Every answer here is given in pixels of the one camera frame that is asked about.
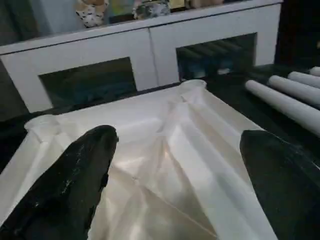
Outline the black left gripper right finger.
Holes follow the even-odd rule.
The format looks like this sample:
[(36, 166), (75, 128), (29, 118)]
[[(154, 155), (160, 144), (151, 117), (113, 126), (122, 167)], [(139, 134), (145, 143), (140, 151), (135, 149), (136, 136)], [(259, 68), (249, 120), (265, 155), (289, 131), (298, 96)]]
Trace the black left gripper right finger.
[(265, 130), (240, 137), (258, 201), (280, 240), (320, 238), (320, 168), (300, 146)]

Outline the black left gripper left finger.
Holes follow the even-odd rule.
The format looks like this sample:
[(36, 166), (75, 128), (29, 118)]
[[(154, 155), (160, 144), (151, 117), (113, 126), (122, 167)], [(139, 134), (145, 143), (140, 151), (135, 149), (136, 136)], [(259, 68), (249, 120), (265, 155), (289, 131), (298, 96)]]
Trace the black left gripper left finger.
[(106, 124), (73, 141), (5, 219), (0, 238), (88, 239), (117, 144), (116, 128)]

